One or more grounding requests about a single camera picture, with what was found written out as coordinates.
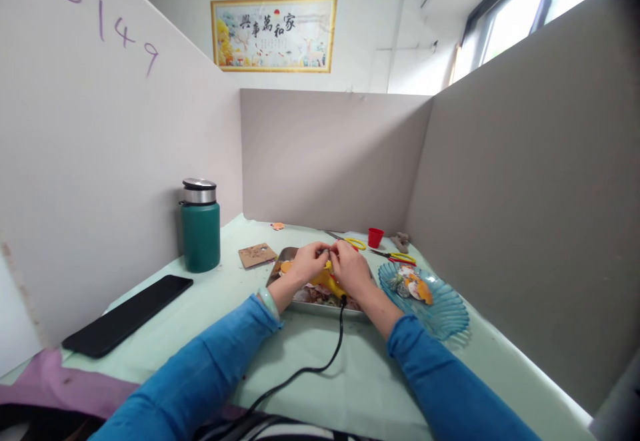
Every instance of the painting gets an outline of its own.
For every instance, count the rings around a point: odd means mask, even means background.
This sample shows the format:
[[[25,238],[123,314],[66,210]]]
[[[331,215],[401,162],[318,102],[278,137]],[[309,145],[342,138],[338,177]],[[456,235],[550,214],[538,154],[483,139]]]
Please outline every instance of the painting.
[[[212,1],[214,63],[222,71],[330,73],[337,2]]]

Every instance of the cubicle divider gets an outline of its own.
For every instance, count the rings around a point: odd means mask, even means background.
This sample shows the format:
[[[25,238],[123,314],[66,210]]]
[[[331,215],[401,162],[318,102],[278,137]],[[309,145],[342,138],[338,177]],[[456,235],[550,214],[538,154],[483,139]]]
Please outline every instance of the cubicle divider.
[[[430,98],[241,90],[245,216],[395,234],[407,216]]]
[[[640,340],[640,0],[586,0],[435,96],[407,231],[594,414]]]
[[[0,25],[0,227],[55,345],[179,256],[184,178],[241,212],[240,94],[147,0],[3,0]]]

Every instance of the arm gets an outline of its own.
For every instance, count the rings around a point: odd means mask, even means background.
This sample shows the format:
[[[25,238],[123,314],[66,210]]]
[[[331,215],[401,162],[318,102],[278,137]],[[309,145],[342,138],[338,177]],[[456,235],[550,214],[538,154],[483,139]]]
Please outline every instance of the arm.
[[[342,241],[331,247],[341,286],[387,340],[438,441],[538,440],[496,394],[432,338],[417,318],[393,304],[369,276],[364,257]]]
[[[502,399],[427,333],[413,314],[395,323],[387,351],[400,364],[439,441],[539,441]]]
[[[295,269],[269,286],[279,312],[325,266],[328,249],[312,243],[298,250]],[[92,436],[102,440],[190,440],[221,411],[249,363],[281,324],[255,295],[190,341],[138,388]]]

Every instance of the green water bottle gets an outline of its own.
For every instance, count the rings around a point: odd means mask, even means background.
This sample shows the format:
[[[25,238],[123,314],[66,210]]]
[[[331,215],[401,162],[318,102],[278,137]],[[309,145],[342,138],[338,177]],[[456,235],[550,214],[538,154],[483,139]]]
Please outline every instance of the green water bottle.
[[[220,205],[215,183],[187,178],[180,202],[185,266],[189,272],[205,272],[220,263]]]

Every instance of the person's left hand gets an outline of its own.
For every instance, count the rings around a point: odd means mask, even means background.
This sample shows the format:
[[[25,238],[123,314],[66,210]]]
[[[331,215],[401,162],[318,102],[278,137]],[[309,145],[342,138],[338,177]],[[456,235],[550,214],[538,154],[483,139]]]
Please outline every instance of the person's left hand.
[[[287,273],[287,278],[295,280],[295,283],[302,287],[314,279],[324,269],[329,260],[329,250],[331,247],[321,241],[312,242],[307,246],[298,249],[293,259],[291,269]]]

